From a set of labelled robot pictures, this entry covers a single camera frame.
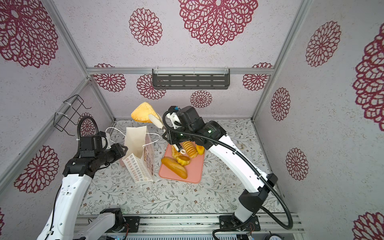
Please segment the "white printed paper bag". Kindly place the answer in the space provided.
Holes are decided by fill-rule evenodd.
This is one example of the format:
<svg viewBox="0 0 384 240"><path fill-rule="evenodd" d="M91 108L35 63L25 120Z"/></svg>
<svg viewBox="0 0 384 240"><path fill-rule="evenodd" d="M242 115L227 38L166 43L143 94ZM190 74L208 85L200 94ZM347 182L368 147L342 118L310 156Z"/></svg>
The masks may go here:
<svg viewBox="0 0 384 240"><path fill-rule="evenodd" d="M143 184L155 181L155 150L154 144L160 140L160 135L150 133L147 126L127 127L123 132L115 127L109 127L124 138L122 145L128 147L128 151L122 159L126 167L119 164L119 160L113 167L117 171L128 175L135 184Z"/></svg>

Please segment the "pale turnover pastry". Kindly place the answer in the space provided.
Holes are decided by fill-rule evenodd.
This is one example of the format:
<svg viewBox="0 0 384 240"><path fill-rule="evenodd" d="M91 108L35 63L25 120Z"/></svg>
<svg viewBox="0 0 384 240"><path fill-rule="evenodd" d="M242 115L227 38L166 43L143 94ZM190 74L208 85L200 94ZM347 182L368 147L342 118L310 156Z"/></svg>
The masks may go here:
<svg viewBox="0 0 384 240"><path fill-rule="evenodd" d="M155 112L153 107L147 103L143 102L140 104L132 113L131 117L134 121L140 123L152 123L150 115L154 116L156 119L160 120L160 116Z"/></svg>

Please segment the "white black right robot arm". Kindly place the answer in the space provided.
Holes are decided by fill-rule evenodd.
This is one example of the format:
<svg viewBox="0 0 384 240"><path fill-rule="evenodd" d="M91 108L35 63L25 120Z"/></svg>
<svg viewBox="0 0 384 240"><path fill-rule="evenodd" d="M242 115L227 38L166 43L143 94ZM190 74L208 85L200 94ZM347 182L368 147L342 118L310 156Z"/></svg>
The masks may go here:
<svg viewBox="0 0 384 240"><path fill-rule="evenodd" d="M166 140L176 151L193 158L204 148L223 161L238 177L245 190L239 196L239 206L233 214L238 223L244 223L263 206L269 193L275 193L277 176L266 174L256 167L235 145L227 131L217 122L204 122L196 109L172 106L161 120Z"/></svg>

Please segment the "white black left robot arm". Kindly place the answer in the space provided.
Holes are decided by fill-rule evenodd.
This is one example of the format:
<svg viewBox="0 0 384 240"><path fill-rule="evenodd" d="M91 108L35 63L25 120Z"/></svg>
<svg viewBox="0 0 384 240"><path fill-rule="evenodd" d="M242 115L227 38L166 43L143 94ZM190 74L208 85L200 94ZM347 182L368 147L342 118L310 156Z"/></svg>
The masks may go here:
<svg viewBox="0 0 384 240"><path fill-rule="evenodd" d="M101 211L99 216L75 233L75 224L84 196L101 166L112 164L126 155L128 147L110 145L106 133L79 137L77 154L64 169L52 213L38 236L39 240L97 240L104 233L121 232L127 224L120 208Z"/></svg>

